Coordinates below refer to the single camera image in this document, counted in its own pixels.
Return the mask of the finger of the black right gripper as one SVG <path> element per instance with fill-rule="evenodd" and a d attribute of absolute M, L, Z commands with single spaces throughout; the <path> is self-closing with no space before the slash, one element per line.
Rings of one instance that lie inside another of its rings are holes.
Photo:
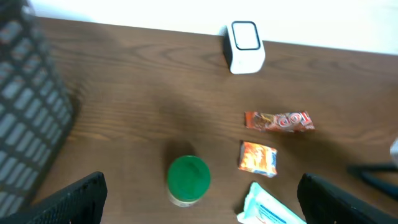
<path fill-rule="evenodd" d="M 397 172 L 397 166 L 394 163 L 352 165 L 347 167 L 347 171 L 352 176 L 361 179 L 366 184 L 397 201 L 397 185 L 373 175 L 375 172 Z"/>

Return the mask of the red chocolate bar wrapper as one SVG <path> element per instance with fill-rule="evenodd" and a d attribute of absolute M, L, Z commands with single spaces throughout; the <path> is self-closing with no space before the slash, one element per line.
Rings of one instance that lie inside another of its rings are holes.
<path fill-rule="evenodd" d="M 244 118 L 245 127 L 258 131 L 294 133 L 315 130 L 313 121 L 306 111 L 279 114 L 247 111 Z"/>

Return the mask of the teal white tissue pack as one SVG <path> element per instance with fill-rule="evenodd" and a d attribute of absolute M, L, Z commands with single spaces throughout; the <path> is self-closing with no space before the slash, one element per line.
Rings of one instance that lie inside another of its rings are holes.
<path fill-rule="evenodd" d="M 306 224 L 257 182 L 251 184 L 237 220 L 242 224 Z"/>

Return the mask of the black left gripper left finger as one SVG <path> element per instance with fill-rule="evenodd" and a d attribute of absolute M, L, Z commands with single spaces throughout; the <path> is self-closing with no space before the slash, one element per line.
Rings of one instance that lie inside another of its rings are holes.
<path fill-rule="evenodd" d="M 27 209 L 1 218 L 1 224 L 100 224 L 107 193 L 104 174 L 96 171 Z"/>

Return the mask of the green lid white jar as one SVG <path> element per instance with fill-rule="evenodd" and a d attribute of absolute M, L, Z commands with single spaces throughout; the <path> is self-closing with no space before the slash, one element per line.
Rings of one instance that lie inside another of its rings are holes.
<path fill-rule="evenodd" d="M 197 156 L 181 156 L 167 171 L 170 201 L 178 207 L 190 207 L 201 200 L 211 184 L 207 164 Z"/>

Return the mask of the orange snack packet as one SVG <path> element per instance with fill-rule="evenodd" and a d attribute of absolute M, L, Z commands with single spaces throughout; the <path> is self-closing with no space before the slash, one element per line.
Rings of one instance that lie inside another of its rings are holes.
<path fill-rule="evenodd" d="M 277 175 L 277 150 L 262 144 L 241 143 L 238 169 L 272 178 Z"/>

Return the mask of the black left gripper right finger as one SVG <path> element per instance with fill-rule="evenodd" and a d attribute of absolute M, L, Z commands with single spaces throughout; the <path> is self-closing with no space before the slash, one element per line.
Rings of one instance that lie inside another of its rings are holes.
<path fill-rule="evenodd" d="M 302 176 L 297 198 L 308 224 L 397 224 L 397 218 L 313 174 Z"/>

